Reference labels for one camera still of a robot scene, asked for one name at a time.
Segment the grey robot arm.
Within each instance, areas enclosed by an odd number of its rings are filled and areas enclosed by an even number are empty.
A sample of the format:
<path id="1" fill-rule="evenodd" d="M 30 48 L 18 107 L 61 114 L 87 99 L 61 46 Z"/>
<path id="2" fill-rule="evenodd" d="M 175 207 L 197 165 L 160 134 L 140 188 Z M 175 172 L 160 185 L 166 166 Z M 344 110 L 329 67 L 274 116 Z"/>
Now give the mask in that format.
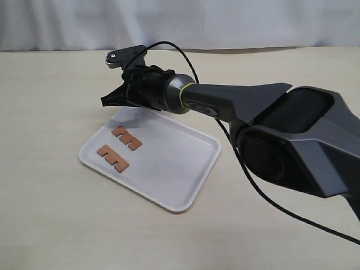
<path id="1" fill-rule="evenodd" d="M 137 65 L 103 106 L 195 111 L 229 125 L 229 140 L 260 179 L 313 196 L 343 196 L 359 214 L 359 118 L 342 96 L 287 83 L 199 84 L 190 76 Z"/>

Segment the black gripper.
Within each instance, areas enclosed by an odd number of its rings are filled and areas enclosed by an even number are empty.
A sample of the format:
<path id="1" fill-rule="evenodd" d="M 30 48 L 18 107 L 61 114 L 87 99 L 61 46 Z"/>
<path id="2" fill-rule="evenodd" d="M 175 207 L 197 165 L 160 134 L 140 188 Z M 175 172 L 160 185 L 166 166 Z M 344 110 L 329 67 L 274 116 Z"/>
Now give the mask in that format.
<path id="1" fill-rule="evenodd" d="M 129 107 L 129 104 L 165 110 L 164 91 L 175 71 L 151 65 L 135 65 L 123 71 L 123 85 L 100 98 L 102 106 Z"/>

